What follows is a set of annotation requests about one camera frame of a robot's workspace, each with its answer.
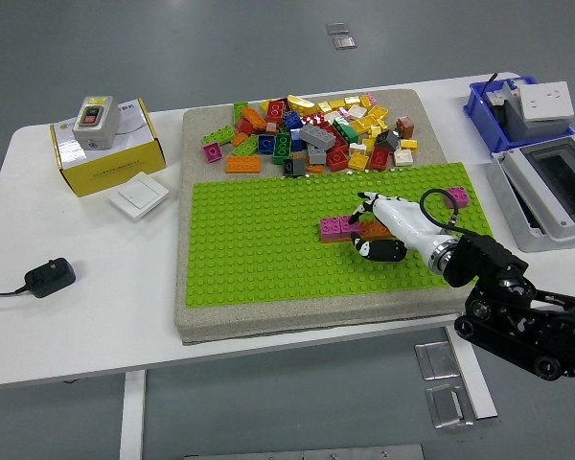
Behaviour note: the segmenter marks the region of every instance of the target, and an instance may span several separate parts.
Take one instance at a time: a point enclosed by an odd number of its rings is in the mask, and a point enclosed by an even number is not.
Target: white table
[[[418,92],[448,161],[468,164],[494,235],[531,264],[527,276],[541,288],[575,295],[575,250],[520,253],[485,179],[489,153],[462,106],[469,83],[486,79],[392,87]],[[71,262],[77,281],[44,299],[0,298],[0,385],[148,369],[452,322],[452,316],[443,316],[182,346],[173,304],[183,112],[151,114],[167,158],[167,168],[153,177],[171,195],[137,222],[113,207],[111,191],[75,197],[58,172],[48,126],[15,132],[0,173],[0,292],[23,286],[26,271],[56,257]]]

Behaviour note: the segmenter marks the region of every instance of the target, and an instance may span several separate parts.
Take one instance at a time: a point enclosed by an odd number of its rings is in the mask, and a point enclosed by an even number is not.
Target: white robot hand
[[[458,243],[455,236],[442,234],[442,229],[424,216],[418,203],[373,192],[357,195],[366,200],[356,208],[349,222],[355,223],[364,213],[372,212],[398,239],[365,241],[353,233],[352,242],[362,257],[378,262],[399,262],[407,249],[415,249],[430,270],[443,273],[450,250]]]

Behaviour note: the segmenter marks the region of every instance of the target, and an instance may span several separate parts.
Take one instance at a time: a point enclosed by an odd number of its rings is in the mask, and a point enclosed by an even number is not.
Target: black power adapter
[[[72,285],[76,279],[73,267],[66,259],[60,257],[30,270],[24,276],[24,282],[26,283],[24,287],[20,287],[14,292],[1,292],[0,297],[21,294],[27,290],[34,297],[46,297],[57,290]]]

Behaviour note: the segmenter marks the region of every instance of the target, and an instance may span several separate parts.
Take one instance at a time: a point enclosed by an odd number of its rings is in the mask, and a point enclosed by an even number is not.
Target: robotic arm
[[[448,224],[425,209],[428,195],[441,193],[454,205]],[[444,190],[426,192],[420,203],[370,192],[350,223],[372,212],[397,240],[365,241],[358,233],[352,242],[371,261],[399,262],[414,249],[428,268],[453,288],[477,281],[465,303],[465,314],[454,328],[458,335],[544,380],[575,377],[575,297],[537,290],[524,276],[528,264],[492,237],[455,226],[458,207]],[[462,233],[458,239],[451,231]],[[556,310],[531,308],[533,301]]]

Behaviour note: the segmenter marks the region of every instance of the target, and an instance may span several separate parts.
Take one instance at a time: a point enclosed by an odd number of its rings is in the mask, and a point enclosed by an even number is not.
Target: green lego baseplate
[[[379,263],[363,259],[351,242],[322,243],[319,220],[351,215],[362,202],[358,192],[419,201],[428,189],[456,186],[470,198],[458,226],[491,235],[461,163],[196,183],[186,307],[447,287],[416,251],[399,263]],[[425,204],[438,220],[448,220],[451,210],[441,195]]]

